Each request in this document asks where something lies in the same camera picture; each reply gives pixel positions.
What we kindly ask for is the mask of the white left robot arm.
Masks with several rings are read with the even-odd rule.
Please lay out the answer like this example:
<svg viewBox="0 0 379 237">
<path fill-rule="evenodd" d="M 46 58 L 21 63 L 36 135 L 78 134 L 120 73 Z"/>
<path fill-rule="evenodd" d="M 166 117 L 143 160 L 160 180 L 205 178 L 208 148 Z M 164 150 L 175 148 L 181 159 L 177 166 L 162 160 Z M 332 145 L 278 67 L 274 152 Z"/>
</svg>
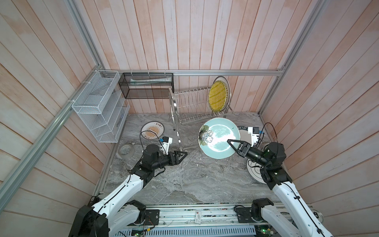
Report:
<svg viewBox="0 0 379 237">
<path fill-rule="evenodd" d="M 79 209 L 69 236 L 112 237 L 129 224 L 147 223 L 146 206 L 132 197 L 157 176 L 157 169 L 179 165 L 187 156 L 187 152 L 163 152 L 156 144 L 148 145 L 125 181 L 92 206 Z"/>
</svg>

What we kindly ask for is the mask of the black remote-like device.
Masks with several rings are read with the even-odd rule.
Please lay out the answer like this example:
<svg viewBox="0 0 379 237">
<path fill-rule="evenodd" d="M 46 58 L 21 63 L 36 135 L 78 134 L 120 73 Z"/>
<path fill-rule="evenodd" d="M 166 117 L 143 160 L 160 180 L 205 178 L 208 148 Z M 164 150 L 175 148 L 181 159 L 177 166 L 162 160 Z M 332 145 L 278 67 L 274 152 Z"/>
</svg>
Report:
<svg viewBox="0 0 379 237">
<path fill-rule="evenodd" d="M 99 201 L 100 201 L 100 198 L 98 196 L 92 196 L 87 205 L 93 206 L 94 204 L 98 203 Z"/>
</svg>

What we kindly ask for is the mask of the yellow woven plate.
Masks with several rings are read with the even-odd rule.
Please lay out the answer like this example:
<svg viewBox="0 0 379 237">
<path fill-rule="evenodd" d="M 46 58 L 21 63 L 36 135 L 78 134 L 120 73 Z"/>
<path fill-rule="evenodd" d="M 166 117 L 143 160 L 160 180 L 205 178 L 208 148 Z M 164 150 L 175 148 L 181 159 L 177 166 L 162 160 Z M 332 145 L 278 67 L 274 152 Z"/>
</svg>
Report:
<svg viewBox="0 0 379 237">
<path fill-rule="evenodd" d="M 225 83 L 221 81 L 216 81 L 212 85 L 209 96 L 208 103 L 209 107 L 213 112 L 221 111 L 227 101 L 228 89 Z"/>
</svg>

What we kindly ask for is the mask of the pale green flower plate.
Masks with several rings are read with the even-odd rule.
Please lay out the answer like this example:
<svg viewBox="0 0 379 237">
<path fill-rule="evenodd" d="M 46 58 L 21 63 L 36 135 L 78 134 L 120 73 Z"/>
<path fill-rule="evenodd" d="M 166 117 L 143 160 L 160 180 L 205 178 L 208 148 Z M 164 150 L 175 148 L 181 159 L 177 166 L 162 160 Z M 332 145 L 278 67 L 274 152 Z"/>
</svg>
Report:
<svg viewBox="0 0 379 237">
<path fill-rule="evenodd" d="M 231 157 L 238 148 L 238 143 L 228 140 L 240 140 L 237 126 L 226 118 L 213 118 L 201 126 L 198 143 L 203 153 L 213 159 L 221 160 Z"/>
</svg>

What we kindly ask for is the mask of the small orange sunburst plate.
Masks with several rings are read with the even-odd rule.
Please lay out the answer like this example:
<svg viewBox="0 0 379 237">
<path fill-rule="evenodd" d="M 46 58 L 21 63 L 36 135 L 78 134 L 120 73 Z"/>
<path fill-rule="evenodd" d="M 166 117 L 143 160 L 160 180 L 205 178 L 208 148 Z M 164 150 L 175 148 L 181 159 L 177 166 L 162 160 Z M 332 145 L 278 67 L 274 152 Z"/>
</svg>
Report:
<svg viewBox="0 0 379 237">
<path fill-rule="evenodd" d="M 163 136 L 164 125 L 158 121 L 150 121 L 142 126 L 141 135 L 148 140 L 154 140 Z"/>
</svg>

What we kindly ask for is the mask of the steel two-tier dish rack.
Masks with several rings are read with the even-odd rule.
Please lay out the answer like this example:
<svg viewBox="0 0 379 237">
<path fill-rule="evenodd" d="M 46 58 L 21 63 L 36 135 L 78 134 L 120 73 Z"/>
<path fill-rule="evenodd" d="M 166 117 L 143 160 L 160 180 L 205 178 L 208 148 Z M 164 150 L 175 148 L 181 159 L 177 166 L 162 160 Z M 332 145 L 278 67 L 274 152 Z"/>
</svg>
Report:
<svg viewBox="0 0 379 237">
<path fill-rule="evenodd" d="M 181 151 L 184 147 L 180 126 L 220 116 L 225 117 L 226 114 L 233 111 L 229 104 L 226 111 L 213 112 L 208 103 L 210 89 L 210 87 L 203 87 L 180 92 L 170 91 L 171 118 Z"/>
</svg>

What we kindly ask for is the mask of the green rim white plate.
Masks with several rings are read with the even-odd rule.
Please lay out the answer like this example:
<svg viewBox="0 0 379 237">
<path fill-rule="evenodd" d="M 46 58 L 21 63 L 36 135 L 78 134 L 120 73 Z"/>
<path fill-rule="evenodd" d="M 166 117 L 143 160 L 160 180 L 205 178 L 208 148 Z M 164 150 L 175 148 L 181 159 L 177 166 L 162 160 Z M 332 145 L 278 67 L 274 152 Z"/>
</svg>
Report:
<svg viewBox="0 0 379 237">
<path fill-rule="evenodd" d="M 238 126 L 237 127 L 240 133 L 240 140 L 248 142 L 249 144 L 253 145 L 252 141 L 252 134 L 249 133 L 247 126 Z"/>
</svg>

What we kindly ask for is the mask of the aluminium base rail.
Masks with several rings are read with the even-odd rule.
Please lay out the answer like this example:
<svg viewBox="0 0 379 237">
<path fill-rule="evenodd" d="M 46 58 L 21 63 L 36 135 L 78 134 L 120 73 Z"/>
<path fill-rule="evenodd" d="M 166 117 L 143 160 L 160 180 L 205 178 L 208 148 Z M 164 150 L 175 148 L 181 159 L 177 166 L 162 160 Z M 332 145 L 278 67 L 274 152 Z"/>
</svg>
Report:
<svg viewBox="0 0 379 237">
<path fill-rule="evenodd" d="M 231 204 L 184 204 L 184 205 L 149 205 L 148 209 L 158 209 L 159 219 L 168 221 L 170 226 L 184 225 L 221 225 L 233 223 L 271 225 L 284 236 L 315 237 L 321 223 L 307 205 L 299 204 L 287 207 L 294 224 L 286 219 L 275 204 L 267 200 L 255 200 L 251 207 Z"/>
</svg>

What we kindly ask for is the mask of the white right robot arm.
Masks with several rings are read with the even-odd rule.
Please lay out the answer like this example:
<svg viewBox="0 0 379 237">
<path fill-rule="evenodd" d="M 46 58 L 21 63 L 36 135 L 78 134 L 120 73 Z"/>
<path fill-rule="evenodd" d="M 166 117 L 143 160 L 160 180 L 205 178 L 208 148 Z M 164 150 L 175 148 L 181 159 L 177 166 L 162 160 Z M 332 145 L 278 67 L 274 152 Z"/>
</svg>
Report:
<svg viewBox="0 0 379 237">
<path fill-rule="evenodd" d="M 268 198 L 253 200 L 250 209 L 251 219 L 266 221 L 282 237 L 331 237 L 329 232 L 316 218 L 298 192 L 293 180 L 282 167 L 286 159 L 284 145 L 271 142 L 263 150 L 252 147 L 240 140 L 228 140 L 228 144 L 241 157 L 260 166 L 260 174 L 269 189 L 279 197 L 287 212 L 295 222 L 287 220 Z"/>
</svg>

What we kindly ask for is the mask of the white plate with cloud outline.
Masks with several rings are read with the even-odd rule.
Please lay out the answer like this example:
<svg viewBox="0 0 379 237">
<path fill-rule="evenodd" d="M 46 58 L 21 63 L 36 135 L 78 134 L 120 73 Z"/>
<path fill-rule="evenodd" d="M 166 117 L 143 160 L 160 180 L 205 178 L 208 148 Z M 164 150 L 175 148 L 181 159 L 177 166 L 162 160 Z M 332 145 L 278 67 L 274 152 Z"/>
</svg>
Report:
<svg viewBox="0 0 379 237">
<path fill-rule="evenodd" d="M 247 160 L 246 165 L 249 175 L 257 182 L 265 184 L 265 181 L 263 180 L 262 175 L 260 173 L 261 166 L 258 163 L 253 162 L 252 160 Z"/>
</svg>

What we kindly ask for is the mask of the large orange sunburst plate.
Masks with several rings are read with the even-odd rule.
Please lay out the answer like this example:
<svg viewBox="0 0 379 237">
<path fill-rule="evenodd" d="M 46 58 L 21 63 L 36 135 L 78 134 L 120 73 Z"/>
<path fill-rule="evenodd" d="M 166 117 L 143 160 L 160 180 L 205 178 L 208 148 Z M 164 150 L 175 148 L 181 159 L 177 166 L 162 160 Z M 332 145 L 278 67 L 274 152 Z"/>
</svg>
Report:
<svg viewBox="0 0 379 237">
<path fill-rule="evenodd" d="M 227 110 L 227 107 L 228 107 L 228 105 L 229 105 L 229 103 L 230 103 L 230 100 L 231 100 L 231 87 L 230 87 L 230 84 L 229 84 L 228 80 L 227 80 L 225 77 L 223 77 L 223 76 L 218 76 L 218 77 L 214 80 L 214 82 L 216 82 L 216 81 L 221 81 L 221 82 L 225 83 L 226 86 L 227 86 L 227 89 L 228 89 L 227 101 L 226 101 L 226 103 L 225 103 L 224 108 L 221 110 L 221 112 L 223 112 L 223 111 L 226 111 L 226 110 Z"/>
</svg>

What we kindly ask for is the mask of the silver drink can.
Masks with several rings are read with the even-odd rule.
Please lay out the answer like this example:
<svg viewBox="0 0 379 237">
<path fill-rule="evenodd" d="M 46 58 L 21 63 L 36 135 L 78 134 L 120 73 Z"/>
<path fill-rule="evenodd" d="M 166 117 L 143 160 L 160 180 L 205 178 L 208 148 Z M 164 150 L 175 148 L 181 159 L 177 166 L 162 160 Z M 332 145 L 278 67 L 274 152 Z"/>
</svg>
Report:
<svg viewBox="0 0 379 237">
<path fill-rule="evenodd" d="M 312 209 L 312 213 L 320 223 L 324 222 L 324 217 L 318 210 Z"/>
</svg>

